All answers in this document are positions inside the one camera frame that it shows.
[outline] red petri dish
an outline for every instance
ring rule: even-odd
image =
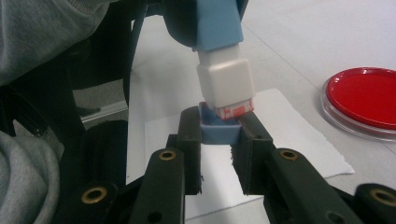
[[[358,135],[396,140],[396,71],[353,68],[323,86],[322,107],[335,124]]]

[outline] black mechanical frame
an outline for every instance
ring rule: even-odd
[[[276,148],[253,112],[239,120],[233,167],[244,194],[264,195],[271,223],[396,223],[395,189],[363,184],[352,196],[333,188],[303,154]],[[184,223],[185,195],[201,191],[201,140],[198,107],[188,108],[144,176],[124,189],[91,183],[61,208],[56,223]]]

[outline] blue block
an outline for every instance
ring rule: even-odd
[[[199,104],[202,143],[206,145],[234,145],[239,141],[241,123],[237,119],[220,119],[206,103]]]
[[[197,0],[197,49],[210,51],[243,41],[236,0]]]

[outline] white block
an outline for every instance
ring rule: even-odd
[[[220,108],[249,100],[255,95],[247,59],[230,60],[230,54],[220,50],[219,53],[200,53],[200,61],[202,63],[197,66],[198,76],[202,94],[209,105]]]

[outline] gray sleeve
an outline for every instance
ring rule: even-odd
[[[0,217],[4,224],[51,223],[59,198],[52,148],[35,137],[0,132]]]
[[[0,0],[0,86],[91,35],[115,0]]]

